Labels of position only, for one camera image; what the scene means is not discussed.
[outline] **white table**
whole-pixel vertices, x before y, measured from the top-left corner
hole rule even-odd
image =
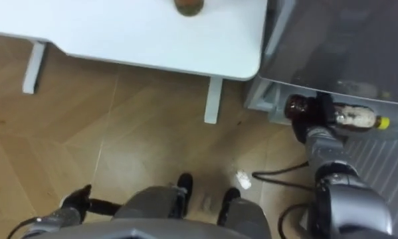
[[[205,0],[195,17],[173,0],[0,0],[0,35],[34,43],[23,92],[33,94],[46,42],[69,56],[210,76],[205,122],[223,78],[258,71],[267,0]]]

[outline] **plastic bottle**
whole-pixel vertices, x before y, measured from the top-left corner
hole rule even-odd
[[[334,103],[336,125],[353,131],[367,131],[371,128],[387,129],[389,118],[377,116],[369,107]],[[286,102],[284,115],[292,119],[300,114],[314,115],[321,110],[315,98],[292,95]]]

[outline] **wooden floor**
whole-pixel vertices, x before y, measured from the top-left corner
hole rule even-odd
[[[241,83],[225,82],[218,124],[210,125],[206,78],[69,58],[55,47],[37,93],[23,95],[30,50],[27,41],[0,37],[0,238],[85,184],[93,197],[122,203],[185,171],[195,177],[188,218],[215,222],[225,190],[239,187],[237,170],[305,160],[289,127],[242,107]],[[280,178],[308,181],[306,170]],[[274,238],[280,211],[309,198],[256,180],[242,194],[262,206]]]

